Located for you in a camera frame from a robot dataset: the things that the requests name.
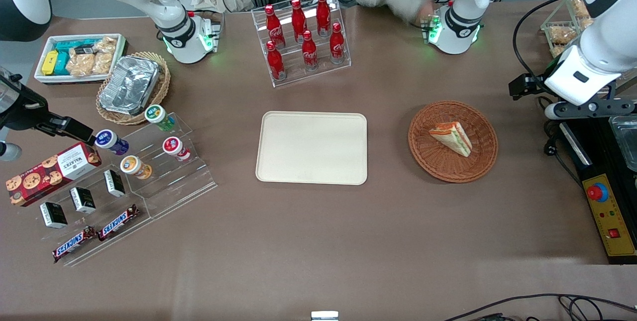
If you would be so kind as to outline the person's bare hand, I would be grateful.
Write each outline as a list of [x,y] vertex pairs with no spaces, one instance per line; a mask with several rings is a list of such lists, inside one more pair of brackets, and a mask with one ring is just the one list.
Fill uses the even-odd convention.
[[421,21],[427,21],[430,15],[435,15],[435,10],[436,5],[431,0],[424,0],[412,23],[420,26]]

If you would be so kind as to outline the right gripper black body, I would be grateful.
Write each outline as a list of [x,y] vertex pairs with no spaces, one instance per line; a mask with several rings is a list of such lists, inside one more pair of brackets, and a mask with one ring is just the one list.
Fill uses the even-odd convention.
[[35,127],[48,113],[48,102],[20,82],[21,75],[1,76],[0,125],[12,130]]

